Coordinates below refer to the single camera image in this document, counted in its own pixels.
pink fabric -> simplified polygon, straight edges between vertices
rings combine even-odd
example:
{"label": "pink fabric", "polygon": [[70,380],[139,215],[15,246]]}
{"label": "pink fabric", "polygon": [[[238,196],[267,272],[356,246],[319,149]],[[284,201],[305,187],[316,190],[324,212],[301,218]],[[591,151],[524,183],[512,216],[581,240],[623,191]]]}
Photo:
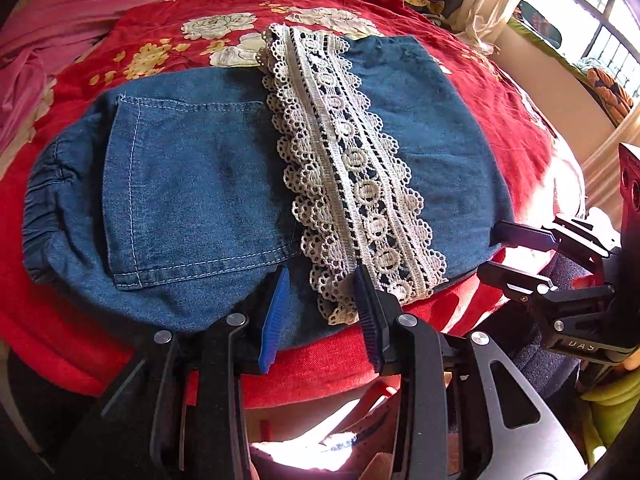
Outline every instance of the pink fabric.
{"label": "pink fabric", "polygon": [[158,0],[34,0],[0,30],[0,153],[36,105],[47,77],[107,34],[131,7]]}

lace ribbon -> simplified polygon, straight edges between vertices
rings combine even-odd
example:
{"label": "lace ribbon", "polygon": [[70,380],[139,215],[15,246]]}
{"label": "lace ribbon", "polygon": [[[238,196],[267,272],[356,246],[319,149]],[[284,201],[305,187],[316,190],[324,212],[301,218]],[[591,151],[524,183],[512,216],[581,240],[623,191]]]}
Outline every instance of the lace ribbon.
{"label": "lace ribbon", "polygon": [[408,187],[411,170],[396,157],[398,142],[382,132],[340,55],[349,44],[278,24],[264,39],[258,62],[268,74],[284,182],[297,195],[292,212],[305,227],[301,249],[313,263],[320,312],[329,324],[358,320],[349,276],[359,264],[400,304],[429,297],[446,281],[445,257],[429,248],[431,228],[418,217],[424,200]]}

red floral bedsheet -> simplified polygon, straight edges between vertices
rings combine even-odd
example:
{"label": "red floral bedsheet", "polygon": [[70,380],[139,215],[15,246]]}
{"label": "red floral bedsheet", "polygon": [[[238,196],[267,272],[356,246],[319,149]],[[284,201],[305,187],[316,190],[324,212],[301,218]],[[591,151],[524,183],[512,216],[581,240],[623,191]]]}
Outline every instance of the red floral bedsheet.
{"label": "red floral bedsheet", "polygon": [[[481,125],[516,219],[539,225],[556,212],[577,212],[583,187],[575,159],[526,95],[492,62],[399,0],[173,0],[137,7],[86,59],[59,75],[52,107],[35,125],[37,136],[0,182],[0,337],[44,378],[98,395],[130,349],[55,290],[36,286],[22,268],[22,202],[36,156],[100,92],[128,79],[209,65],[255,66],[260,32],[273,22],[354,39],[415,36]],[[497,260],[537,271],[549,255],[507,249]],[[499,301],[500,292],[473,276],[409,311],[439,330],[462,334]],[[247,407],[273,406],[333,394],[373,377],[360,329],[350,327],[306,348],[281,352],[267,376],[243,378],[244,400]]]}

denim garment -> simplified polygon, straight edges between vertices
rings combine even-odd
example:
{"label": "denim garment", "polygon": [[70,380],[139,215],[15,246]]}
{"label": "denim garment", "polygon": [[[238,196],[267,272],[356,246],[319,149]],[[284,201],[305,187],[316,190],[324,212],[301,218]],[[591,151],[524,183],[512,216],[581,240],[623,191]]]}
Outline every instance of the denim garment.
{"label": "denim garment", "polygon": [[[513,217],[493,155],[417,41],[350,45],[351,71],[398,140],[410,185],[425,199],[432,248],[455,282],[495,253],[490,229]],[[253,68],[198,68],[102,94],[32,169],[23,229],[30,276],[89,312],[124,316],[110,325],[122,336],[129,320],[202,330],[286,262],[281,348],[339,330],[326,325],[308,284],[261,78]]]}

wall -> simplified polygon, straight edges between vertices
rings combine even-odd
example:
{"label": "wall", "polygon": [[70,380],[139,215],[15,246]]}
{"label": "wall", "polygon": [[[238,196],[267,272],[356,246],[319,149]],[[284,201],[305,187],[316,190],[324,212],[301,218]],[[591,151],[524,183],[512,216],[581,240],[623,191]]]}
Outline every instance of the wall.
{"label": "wall", "polygon": [[510,27],[495,42],[492,59],[530,95],[582,164],[614,131],[597,102],[557,60]]}

